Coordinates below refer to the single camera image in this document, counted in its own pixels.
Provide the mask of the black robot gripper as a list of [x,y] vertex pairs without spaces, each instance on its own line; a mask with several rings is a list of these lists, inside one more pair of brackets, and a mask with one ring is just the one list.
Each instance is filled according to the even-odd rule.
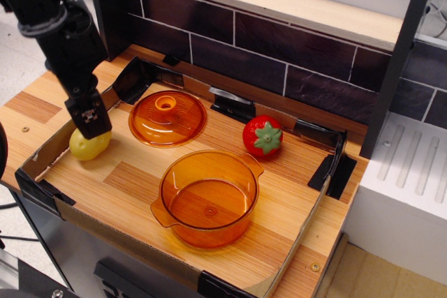
[[39,34],[48,69],[70,97],[65,105],[77,129],[91,140],[112,130],[108,111],[96,89],[95,68],[107,58],[94,19],[82,0],[66,2],[66,17]]

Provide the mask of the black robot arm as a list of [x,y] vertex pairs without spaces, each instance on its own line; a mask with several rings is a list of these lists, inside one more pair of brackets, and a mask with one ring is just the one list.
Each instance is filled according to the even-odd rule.
[[107,52],[92,14],[83,0],[1,0],[14,13],[20,33],[37,41],[45,67],[56,75],[68,95],[66,108],[88,140],[112,125],[97,90],[95,68]]

